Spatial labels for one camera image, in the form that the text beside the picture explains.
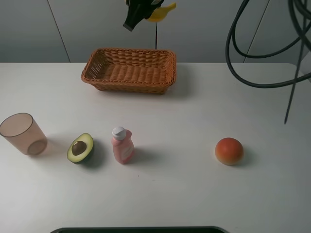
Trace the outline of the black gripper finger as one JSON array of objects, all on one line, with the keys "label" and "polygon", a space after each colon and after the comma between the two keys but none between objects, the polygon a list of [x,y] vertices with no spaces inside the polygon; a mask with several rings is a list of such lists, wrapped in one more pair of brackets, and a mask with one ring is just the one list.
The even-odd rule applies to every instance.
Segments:
[{"label": "black gripper finger", "polygon": [[163,0],[126,0],[128,12],[124,28],[131,32],[143,19],[148,19],[162,3]]}]

